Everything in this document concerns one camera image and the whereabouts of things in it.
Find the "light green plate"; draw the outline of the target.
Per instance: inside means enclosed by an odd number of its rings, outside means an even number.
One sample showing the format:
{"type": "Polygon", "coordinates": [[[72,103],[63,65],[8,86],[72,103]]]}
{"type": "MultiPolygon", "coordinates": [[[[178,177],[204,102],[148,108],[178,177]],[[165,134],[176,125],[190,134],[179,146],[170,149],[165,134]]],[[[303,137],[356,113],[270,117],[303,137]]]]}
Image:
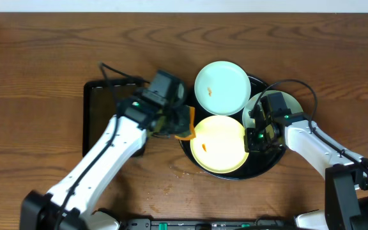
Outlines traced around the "light green plate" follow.
{"type": "MultiPolygon", "coordinates": [[[[286,102],[286,105],[289,109],[291,109],[291,113],[298,113],[302,112],[302,106],[299,104],[298,100],[295,99],[293,96],[291,96],[288,93],[285,93],[283,91],[278,90],[268,90],[263,94],[263,97],[266,95],[274,94],[274,93],[282,93],[282,96],[284,97],[284,100],[286,102]]],[[[255,119],[250,118],[249,112],[253,109],[254,104],[257,102],[258,96],[261,94],[261,92],[255,94],[246,104],[246,106],[243,109],[242,112],[242,124],[244,128],[254,128],[255,127],[255,119]]]]}
{"type": "Polygon", "coordinates": [[[230,116],[245,107],[251,85],[247,73],[240,66],[216,61],[197,74],[194,92],[203,109],[214,115],[230,116]]]}

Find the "yellow plate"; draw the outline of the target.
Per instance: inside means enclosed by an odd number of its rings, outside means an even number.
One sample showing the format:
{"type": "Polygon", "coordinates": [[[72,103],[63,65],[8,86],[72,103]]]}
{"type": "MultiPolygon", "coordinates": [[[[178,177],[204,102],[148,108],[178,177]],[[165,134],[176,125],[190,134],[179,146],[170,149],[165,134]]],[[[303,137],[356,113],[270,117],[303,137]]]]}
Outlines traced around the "yellow plate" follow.
{"type": "Polygon", "coordinates": [[[195,126],[190,149],[195,161],[204,169],[218,174],[240,168],[249,153],[244,147],[245,129],[229,116],[209,116],[195,126]]]}

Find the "light green plate top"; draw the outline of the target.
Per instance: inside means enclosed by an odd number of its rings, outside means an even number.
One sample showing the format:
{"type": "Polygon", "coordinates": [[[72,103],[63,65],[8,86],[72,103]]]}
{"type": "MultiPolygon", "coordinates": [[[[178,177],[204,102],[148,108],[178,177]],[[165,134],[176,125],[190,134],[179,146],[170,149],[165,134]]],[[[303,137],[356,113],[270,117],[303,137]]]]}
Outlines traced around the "light green plate top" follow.
{"type": "Polygon", "coordinates": [[[203,109],[214,115],[230,116],[245,107],[251,85],[247,73],[240,66],[216,61],[197,74],[194,92],[203,109]]]}

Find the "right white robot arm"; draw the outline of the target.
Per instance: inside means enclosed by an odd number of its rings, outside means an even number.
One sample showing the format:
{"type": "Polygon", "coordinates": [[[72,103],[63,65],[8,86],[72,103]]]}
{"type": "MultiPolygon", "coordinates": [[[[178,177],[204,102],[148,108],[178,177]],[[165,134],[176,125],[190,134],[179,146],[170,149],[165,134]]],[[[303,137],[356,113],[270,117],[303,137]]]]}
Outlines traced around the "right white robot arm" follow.
{"type": "Polygon", "coordinates": [[[323,177],[325,207],[296,216],[297,229],[368,229],[368,158],[326,135],[309,115],[286,107],[256,107],[243,113],[243,123],[251,153],[288,148],[323,177]]]}

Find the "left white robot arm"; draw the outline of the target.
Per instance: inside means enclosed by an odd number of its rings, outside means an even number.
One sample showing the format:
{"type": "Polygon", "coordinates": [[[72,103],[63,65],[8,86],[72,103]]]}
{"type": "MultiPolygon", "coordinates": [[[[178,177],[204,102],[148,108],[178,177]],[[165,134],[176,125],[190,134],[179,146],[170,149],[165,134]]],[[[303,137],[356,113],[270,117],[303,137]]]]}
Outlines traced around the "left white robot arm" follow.
{"type": "Polygon", "coordinates": [[[194,116],[194,107],[181,101],[134,96],[121,101],[99,140],[67,176],[46,194],[28,193],[20,229],[119,229],[116,218],[95,210],[103,191],[152,133],[194,138],[194,116]]]}

